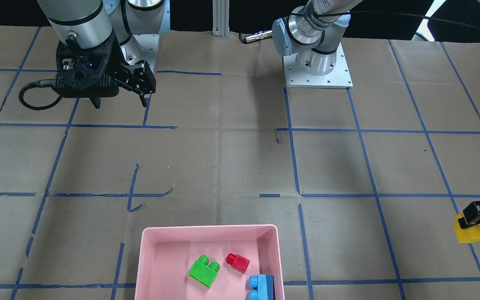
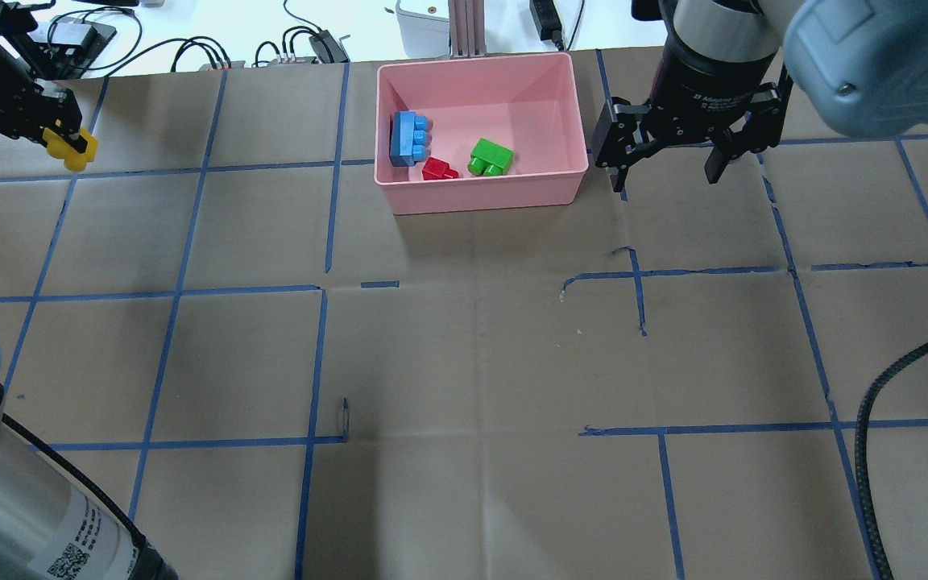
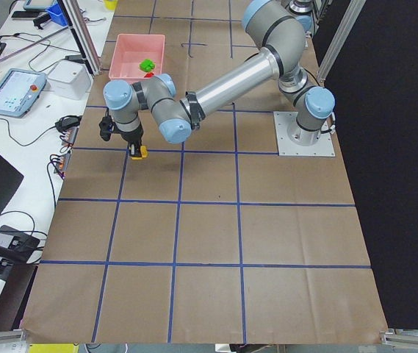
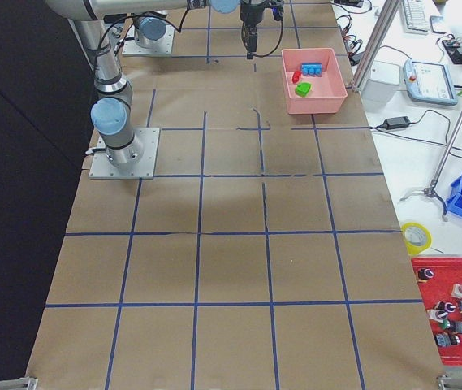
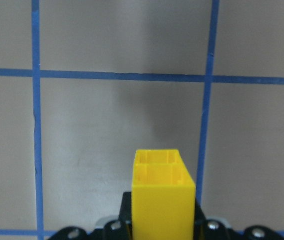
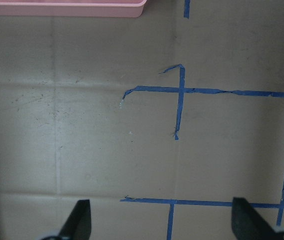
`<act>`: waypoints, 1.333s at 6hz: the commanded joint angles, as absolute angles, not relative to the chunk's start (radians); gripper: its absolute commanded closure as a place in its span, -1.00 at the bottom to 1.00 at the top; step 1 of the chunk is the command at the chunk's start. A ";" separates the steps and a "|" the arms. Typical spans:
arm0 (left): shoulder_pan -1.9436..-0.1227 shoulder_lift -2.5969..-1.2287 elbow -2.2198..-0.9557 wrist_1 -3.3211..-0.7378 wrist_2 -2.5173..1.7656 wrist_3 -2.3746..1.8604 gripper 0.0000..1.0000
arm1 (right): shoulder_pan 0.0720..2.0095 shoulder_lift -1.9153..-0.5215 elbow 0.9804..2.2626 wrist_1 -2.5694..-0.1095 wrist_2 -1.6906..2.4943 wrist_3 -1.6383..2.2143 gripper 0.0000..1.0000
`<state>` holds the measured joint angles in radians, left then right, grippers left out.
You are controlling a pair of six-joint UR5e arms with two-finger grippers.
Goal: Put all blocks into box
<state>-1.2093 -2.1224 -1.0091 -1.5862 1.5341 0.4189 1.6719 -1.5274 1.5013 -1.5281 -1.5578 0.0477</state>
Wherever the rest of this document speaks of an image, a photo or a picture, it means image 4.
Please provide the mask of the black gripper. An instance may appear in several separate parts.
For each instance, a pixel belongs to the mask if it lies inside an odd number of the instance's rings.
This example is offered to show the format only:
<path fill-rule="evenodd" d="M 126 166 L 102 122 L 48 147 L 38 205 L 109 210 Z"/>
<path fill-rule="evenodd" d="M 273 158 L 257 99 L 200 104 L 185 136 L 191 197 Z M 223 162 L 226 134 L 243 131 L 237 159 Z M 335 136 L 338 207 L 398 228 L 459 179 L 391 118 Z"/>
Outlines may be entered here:
<path fill-rule="evenodd" d="M 263 20 L 267 1 L 240 1 L 240 19 L 242 21 L 243 43 L 247 46 L 247 59 L 254 58 L 254 46 L 257 44 L 257 26 Z"/>

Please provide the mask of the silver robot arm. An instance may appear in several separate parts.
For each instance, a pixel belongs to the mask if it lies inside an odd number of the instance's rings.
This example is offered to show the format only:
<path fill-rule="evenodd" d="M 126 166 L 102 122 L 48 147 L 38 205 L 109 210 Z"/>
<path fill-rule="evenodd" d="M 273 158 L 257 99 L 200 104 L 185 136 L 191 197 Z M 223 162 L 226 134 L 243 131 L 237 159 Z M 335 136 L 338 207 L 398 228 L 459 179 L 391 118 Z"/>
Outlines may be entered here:
<path fill-rule="evenodd" d="M 93 70 L 93 83 L 99 101 L 91 109 L 94 127 L 106 147 L 106 160 L 113 167 L 134 167 L 146 151 L 130 125 L 132 86 L 123 75 L 119 60 L 112 50 L 109 29 L 104 24 L 107 15 L 120 15 L 139 22 L 156 21 L 165 24 L 164 11 L 184 9 L 186 12 L 211 7 L 228 14 L 240 9 L 243 41 L 247 58 L 257 54 L 257 26 L 266 9 L 276 20 L 283 19 L 283 1 L 48 1 L 47 6 L 70 21 L 79 43 Z"/>
<path fill-rule="evenodd" d="M 133 25 L 136 44 L 143 48 L 149 48 L 163 39 L 168 26 L 166 18 L 165 14 L 157 12 L 144 16 L 135 16 Z"/>

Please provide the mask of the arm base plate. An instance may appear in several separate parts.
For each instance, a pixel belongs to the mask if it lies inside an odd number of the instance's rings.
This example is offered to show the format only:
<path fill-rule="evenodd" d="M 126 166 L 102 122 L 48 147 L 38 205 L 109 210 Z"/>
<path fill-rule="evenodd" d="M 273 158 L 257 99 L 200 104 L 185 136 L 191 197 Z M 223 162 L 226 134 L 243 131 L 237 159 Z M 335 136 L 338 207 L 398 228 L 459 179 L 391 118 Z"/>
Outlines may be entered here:
<path fill-rule="evenodd" d="M 106 147 L 101 136 L 93 153 L 89 178 L 92 180 L 152 180 L 154 177 L 160 128 L 134 128 L 132 143 L 124 149 Z"/>
<path fill-rule="evenodd" d="M 167 32 L 163 39 L 161 39 L 156 45 L 152 45 L 149 48 L 143 48 L 136 44 L 134 26 L 130 28 L 127 40 L 124 42 L 122 49 L 122 55 L 126 57 L 168 57 L 172 54 L 172 46 L 175 36 L 175 28 L 168 24 Z"/>

